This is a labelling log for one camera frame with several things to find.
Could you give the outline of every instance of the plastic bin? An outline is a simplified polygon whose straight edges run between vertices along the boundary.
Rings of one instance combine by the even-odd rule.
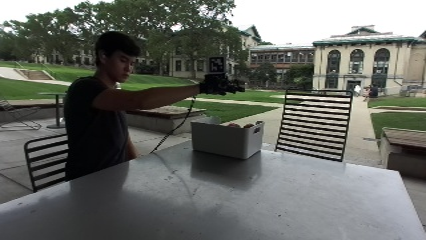
[[[207,117],[191,122],[194,150],[223,156],[248,159],[263,148],[265,122],[251,128],[220,125],[219,117]]]

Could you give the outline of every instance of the green lawn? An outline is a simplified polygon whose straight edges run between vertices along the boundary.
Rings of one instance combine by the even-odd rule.
[[[199,98],[208,99],[227,99],[236,101],[252,101],[252,102],[268,102],[268,103],[284,103],[284,98],[272,97],[275,95],[284,95],[284,92],[265,92],[247,90],[245,92],[237,92],[236,94],[228,93],[225,96],[200,94]]]
[[[9,100],[43,99],[47,98],[47,96],[39,95],[39,92],[66,92],[67,89],[68,87],[63,85],[0,78],[0,94]]]
[[[384,127],[426,131],[426,113],[373,113],[372,122],[376,138],[381,137]]]
[[[147,87],[150,84],[140,84],[142,87]],[[34,83],[28,81],[10,80],[0,78],[0,94],[9,100],[19,99],[43,99],[44,95],[39,95],[39,92],[66,92],[68,86]],[[182,101],[175,104],[180,107],[190,107],[191,101]],[[252,116],[255,114],[271,111],[275,107],[243,105],[243,104],[225,104],[196,101],[195,108],[207,109],[208,116],[218,116],[223,119],[223,122],[229,122],[236,119]]]
[[[42,64],[36,63],[20,63],[20,65],[31,70],[47,70]],[[63,66],[63,65],[52,65],[46,64],[48,68],[55,72],[54,77],[59,81],[74,82],[78,78],[94,75],[95,71],[84,68]],[[11,68],[20,68],[15,65],[14,62],[0,61],[0,67],[11,67]],[[123,85],[124,89],[140,89],[139,87],[148,88],[155,85],[187,85],[192,84],[192,82],[187,79],[174,78],[174,77],[163,77],[163,76],[154,76],[154,75],[140,75],[132,74],[130,77],[128,82]]]
[[[190,108],[191,101],[186,100],[174,105],[179,107]],[[195,108],[207,109],[207,115],[220,117],[222,122],[229,122],[236,119],[240,119],[240,118],[244,118],[276,109],[276,107],[264,107],[257,105],[229,104],[229,103],[214,103],[214,102],[202,102],[202,101],[200,102],[196,101]]]
[[[42,67],[42,64],[36,64],[36,63],[20,63],[20,64],[27,69],[32,69],[32,70],[43,70],[44,69],[46,70],[46,68]],[[55,75],[56,79],[60,81],[74,82],[79,77],[94,75],[94,70],[76,68],[76,67],[71,67],[71,66],[51,65],[51,64],[47,64],[47,66],[55,72],[54,75]],[[19,66],[15,65],[15,62],[0,61],[0,67],[15,68]],[[188,79],[167,77],[167,76],[132,74],[130,77],[130,80],[122,85],[122,87],[123,87],[123,89],[127,89],[127,90],[142,90],[142,89],[147,89],[151,87],[183,86],[183,85],[188,85],[188,84],[194,84]],[[11,95],[14,95],[15,97],[23,96],[24,98],[22,98],[22,99],[26,99],[24,92],[14,93]],[[227,100],[236,100],[236,101],[253,101],[253,102],[268,102],[268,103],[283,103],[284,99],[275,98],[275,97],[272,97],[273,95],[284,95],[284,92],[280,92],[280,91],[277,91],[277,92],[268,91],[267,92],[267,91],[247,90],[247,92],[237,92],[236,94],[228,93],[225,96],[200,94],[199,98],[227,99]]]
[[[426,107],[426,98],[387,96],[369,102],[369,107]]]

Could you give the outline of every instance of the arched window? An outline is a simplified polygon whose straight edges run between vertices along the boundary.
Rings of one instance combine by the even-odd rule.
[[[328,73],[339,73],[341,65],[341,52],[333,50],[328,57]]]
[[[361,74],[364,68],[364,51],[356,49],[351,53],[349,73]]]
[[[375,54],[372,84],[379,88],[387,88],[391,53],[387,48],[377,50]]]
[[[328,71],[325,78],[325,88],[339,87],[339,71],[341,65],[341,52],[333,50],[328,56]]]
[[[373,74],[388,74],[391,53],[387,48],[377,50],[375,54]]]

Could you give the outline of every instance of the young man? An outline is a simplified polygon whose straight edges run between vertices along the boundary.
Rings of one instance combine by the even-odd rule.
[[[356,97],[360,97],[361,94],[361,86],[357,84],[356,88],[355,88],[355,92],[356,92]]]
[[[224,90],[206,83],[140,91],[116,89],[116,84],[124,83],[132,73],[140,48],[126,34],[107,32],[99,37],[95,51],[95,75],[78,79],[67,92],[68,180],[136,158],[126,110],[154,109],[199,93]]]

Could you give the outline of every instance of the window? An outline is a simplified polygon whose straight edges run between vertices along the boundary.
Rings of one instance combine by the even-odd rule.
[[[299,62],[299,55],[300,55],[299,52],[292,53],[292,62]]]
[[[292,52],[285,53],[284,62],[292,62]]]
[[[257,54],[256,54],[256,53],[252,54],[252,62],[253,62],[253,63],[257,62]]]
[[[299,53],[299,61],[303,63],[307,62],[307,52]]]
[[[364,51],[356,49],[351,53],[349,73],[361,74],[364,68]]]
[[[328,74],[325,78],[325,88],[337,88],[339,86],[339,74]]]
[[[388,74],[389,69],[389,50],[381,48],[375,54],[373,74]]]
[[[176,48],[176,55],[182,55],[183,54],[183,48],[182,47],[178,47]]]
[[[271,62],[277,62],[277,54],[271,55]]]
[[[198,71],[204,72],[204,60],[198,61]]]
[[[379,88],[387,88],[388,75],[387,74],[373,74],[372,84]]]
[[[187,60],[186,61],[186,71],[188,71],[188,72],[191,72],[192,71],[192,69],[191,69],[191,60]]]
[[[315,53],[313,52],[311,52],[311,53],[308,53],[308,62],[315,62]]]
[[[328,73],[339,73],[341,66],[341,52],[333,50],[328,56]]]
[[[176,60],[175,69],[176,69],[176,72],[183,71],[183,61],[182,60]]]
[[[284,62],[284,54],[279,55],[279,62]]]

